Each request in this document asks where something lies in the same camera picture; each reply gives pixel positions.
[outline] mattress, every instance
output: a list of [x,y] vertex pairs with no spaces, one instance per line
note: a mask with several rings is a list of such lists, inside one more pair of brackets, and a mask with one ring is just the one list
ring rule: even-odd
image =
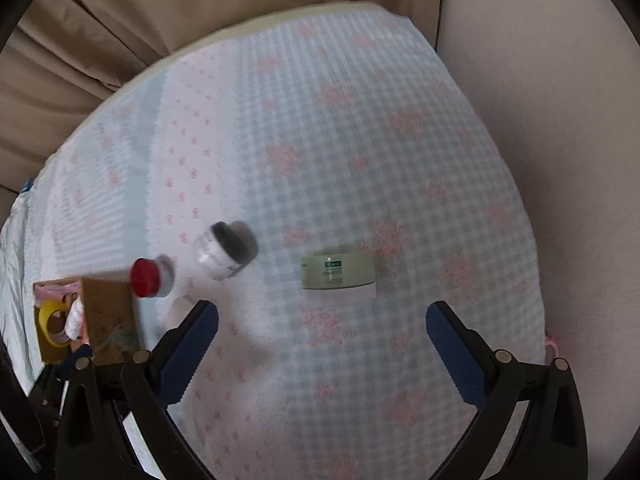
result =
[[[544,359],[511,174],[429,43],[381,7],[266,16],[171,56],[96,110],[24,201],[24,241],[3,251],[24,272],[4,280],[19,293],[2,313],[30,343],[10,349],[22,384],[41,366],[31,283],[166,254],[174,289],[139,302],[140,327],[152,348],[185,314],[176,298],[218,306],[220,332],[170,408],[218,478],[430,475],[474,415],[425,333],[433,301],[493,348]],[[221,283],[191,251],[220,220],[258,242]],[[301,258],[343,251],[372,254],[377,297],[306,307]]]

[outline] brown curtain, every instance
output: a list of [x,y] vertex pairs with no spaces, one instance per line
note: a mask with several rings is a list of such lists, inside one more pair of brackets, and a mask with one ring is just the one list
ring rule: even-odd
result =
[[[341,0],[34,0],[0,54],[0,186],[20,189],[76,126],[158,59],[255,16]],[[368,0],[433,44],[440,0]]]

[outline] red cap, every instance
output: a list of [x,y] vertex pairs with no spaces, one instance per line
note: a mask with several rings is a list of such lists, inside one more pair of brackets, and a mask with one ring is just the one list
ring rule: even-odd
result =
[[160,290],[160,269],[148,258],[139,258],[131,266],[131,288],[139,298],[151,298]]

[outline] cardboard box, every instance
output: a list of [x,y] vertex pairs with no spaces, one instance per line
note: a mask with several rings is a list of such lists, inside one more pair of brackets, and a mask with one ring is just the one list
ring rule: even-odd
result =
[[[129,283],[72,277],[36,282],[33,287],[72,282],[81,282],[82,285],[80,297],[84,304],[84,319],[89,343],[94,351],[94,362],[97,365],[109,365],[128,360],[140,349]],[[38,324],[38,312],[39,308],[34,305],[33,317],[42,361],[45,364],[59,364],[69,355],[70,349],[55,348],[49,344]]]

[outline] yellow tape roll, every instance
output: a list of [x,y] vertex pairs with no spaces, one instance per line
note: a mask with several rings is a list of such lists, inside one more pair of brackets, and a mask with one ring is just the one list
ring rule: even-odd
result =
[[68,306],[60,300],[45,300],[40,305],[38,325],[47,342],[55,348],[64,348],[71,343],[71,339],[65,334],[65,319],[68,310]]

